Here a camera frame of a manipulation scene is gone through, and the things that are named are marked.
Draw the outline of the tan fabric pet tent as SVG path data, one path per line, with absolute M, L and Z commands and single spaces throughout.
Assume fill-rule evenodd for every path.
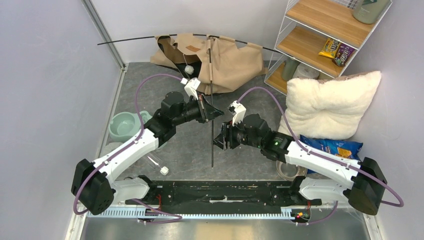
M 201 38 L 192 33 L 156 36 L 158 50 L 150 57 L 150 62 L 172 69 L 184 78 L 198 78 L 201 83 L 197 91 L 206 95 L 234 92 L 268 73 L 262 46 L 248 42 L 238 47 L 235 39 L 220 37 L 223 38 Z M 185 73 L 186 65 L 194 67 L 192 75 Z

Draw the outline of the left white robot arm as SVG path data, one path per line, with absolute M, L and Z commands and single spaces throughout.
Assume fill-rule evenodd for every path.
M 135 136 L 101 158 L 94 161 L 84 158 L 77 163 L 71 185 L 74 213 L 99 215 L 110 205 L 131 199 L 152 204 L 157 191 L 150 187 L 147 178 L 117 178 L 144 155 L 168 142 L 178 125 L 190 121 L 204 124 L 222 115 L 224 112 L 212 106 L 204 94 L 190 96 L 185 101 L 180 92 L 167 93 L 160 108 Z

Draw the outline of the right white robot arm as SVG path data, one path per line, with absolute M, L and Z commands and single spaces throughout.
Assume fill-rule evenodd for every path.
M 269 160 L 324 175 L 325 179 L 301 176 L 293 180 L 288 197 L 296 205 L 306 200 L 343 201 L 375 216 L 383 202 L 387 179 L 374 159 L 342 158 L 320 150 L 313 154 L 306 150 L 307 145 L 297 143 L 292 136 L 272 130 L 258 114 L 250 114 L 237 124 L 224 122 L 213 143 L 223 150 L 239 145 L 255 147 Z

